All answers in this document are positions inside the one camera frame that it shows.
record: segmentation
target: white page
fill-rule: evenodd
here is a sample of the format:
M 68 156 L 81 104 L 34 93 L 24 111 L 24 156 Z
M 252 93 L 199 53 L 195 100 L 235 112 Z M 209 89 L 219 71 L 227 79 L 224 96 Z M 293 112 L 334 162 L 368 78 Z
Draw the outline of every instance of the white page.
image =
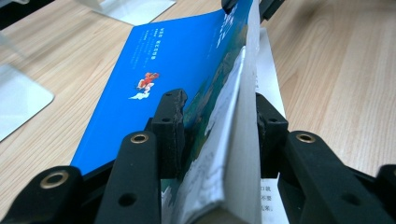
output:
M 286 117 L 277 82 L 275 63 L 271 52 L 271 45 L 267 30 L 260 29 L 260 51 L 257 55 L 256 92 L 263 95 L 277 111 Z
M 53 94 L 12 66 L 0 66 L 0 141 L 48 105 Z

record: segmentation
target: wooden table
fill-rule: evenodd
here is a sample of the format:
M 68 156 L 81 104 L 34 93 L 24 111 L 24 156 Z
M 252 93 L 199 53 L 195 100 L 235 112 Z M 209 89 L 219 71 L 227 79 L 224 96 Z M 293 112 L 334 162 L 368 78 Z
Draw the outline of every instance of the wooden table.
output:
M 219 1 L 177 0 L 157 21 Z M 320 135 L 348 166 L 396 163 L 396 1 L 289 0 L 265 22 L 290 130 Z M 71 161 L 132 27 L 55 1 L 3 31 L 9 63 L 55 94 L 0 143 L 0 217 L 39 172 Z

